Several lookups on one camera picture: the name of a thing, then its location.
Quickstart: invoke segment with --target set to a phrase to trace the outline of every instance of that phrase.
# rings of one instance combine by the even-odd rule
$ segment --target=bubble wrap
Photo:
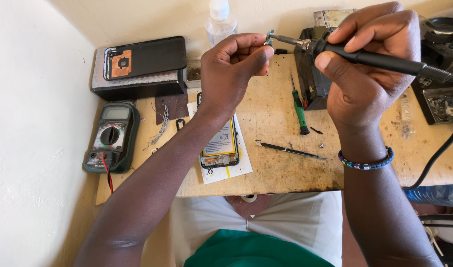
[[[164,81],[176,81],[177,70],[159,72],[154,74],[129,77],[123,79],[117,79],[112,81],[106,81],[103,78],[103,68],[105,65],[105,50],[106,48],[100,48],[96,51],[96,59],[94,61],[93,79],[91,82],[91,88],[106,88],[115,86],[125,86],[132,84],[146,84],[154,82]]]

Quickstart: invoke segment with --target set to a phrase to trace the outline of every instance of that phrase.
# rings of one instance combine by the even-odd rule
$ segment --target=multimeter
[[[107,103],[98,121],[98,131],[85,161],[89,172],[104,173],[105,162],[111,173],[124,173],[131,166],[139,112],[127,103]]]

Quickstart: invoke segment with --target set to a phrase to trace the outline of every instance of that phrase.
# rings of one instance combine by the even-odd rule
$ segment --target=white shorts
[[[342,266],[340,191],[276,194],[266,210],[249,220],[224,197],[178,198],[171,211],[176,266],[182,266],[219,229],[271,235]]]

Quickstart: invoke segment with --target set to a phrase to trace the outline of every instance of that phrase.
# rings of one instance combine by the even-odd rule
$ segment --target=blue bracelet
[[[344,157],[342,156],[342,150],[339,151],[339,159],[342,161],[342,163],[345,166],[355,168],[358,170],[380,169],[380,168],[390,164],[390,162],[393,160],[393,157],[395,156],[395,154],[393,153],[393,149],[391,149],[391,147],[388,147],[388,146],[385,146],[385,147],[386,147],[386,152],[387,152],[388,156],[383,161],[380,161],[375,164],[358,164],[358,163],[350,162],[350,161],[344,159]]]

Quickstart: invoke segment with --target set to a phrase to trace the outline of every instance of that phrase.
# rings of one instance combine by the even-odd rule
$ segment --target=small green circuit board
[[[265,45],[269,45],[269,46],[272,46],[272,39],[271,39],[271,34],[274,33],[274,30],[270,30],[267,34],[266,34],[266,42],[265,42]]]

